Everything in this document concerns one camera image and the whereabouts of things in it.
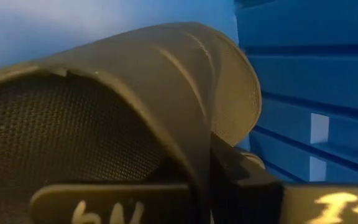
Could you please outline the black rubber slide sandal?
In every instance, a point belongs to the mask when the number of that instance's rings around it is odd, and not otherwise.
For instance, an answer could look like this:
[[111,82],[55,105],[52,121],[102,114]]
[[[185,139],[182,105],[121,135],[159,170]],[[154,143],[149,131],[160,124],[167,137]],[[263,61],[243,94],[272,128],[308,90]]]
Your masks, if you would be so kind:
[[196,22],[144,27],[0,68],[0,224],[50,184],[145,180],[164,162],[209,224],[211,136],[233,146],[262,97],[242,50]]

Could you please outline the blue plastic bin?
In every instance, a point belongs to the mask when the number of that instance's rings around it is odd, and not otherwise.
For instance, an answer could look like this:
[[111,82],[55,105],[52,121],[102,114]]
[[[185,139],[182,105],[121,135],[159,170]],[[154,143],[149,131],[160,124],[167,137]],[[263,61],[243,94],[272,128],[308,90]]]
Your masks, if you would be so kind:
[[182,21],[255,68],[262,114],[240,147],[283,180],[358,183],[358,0],[0,0],[0,67]]

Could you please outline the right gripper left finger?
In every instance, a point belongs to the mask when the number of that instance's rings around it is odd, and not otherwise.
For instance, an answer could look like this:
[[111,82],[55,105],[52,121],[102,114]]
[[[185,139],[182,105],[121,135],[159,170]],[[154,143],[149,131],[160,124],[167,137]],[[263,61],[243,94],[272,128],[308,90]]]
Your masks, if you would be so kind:
[[186,184],[58,184],[30,200],[34,224],[195,224]]

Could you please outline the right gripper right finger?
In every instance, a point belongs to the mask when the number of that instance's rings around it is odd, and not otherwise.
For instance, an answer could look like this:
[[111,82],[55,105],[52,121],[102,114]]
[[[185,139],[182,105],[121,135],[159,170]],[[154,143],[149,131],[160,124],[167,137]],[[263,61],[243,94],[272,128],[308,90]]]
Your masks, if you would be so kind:
[[215,224],[358,224],[358,185],[283,182],[211,136]]

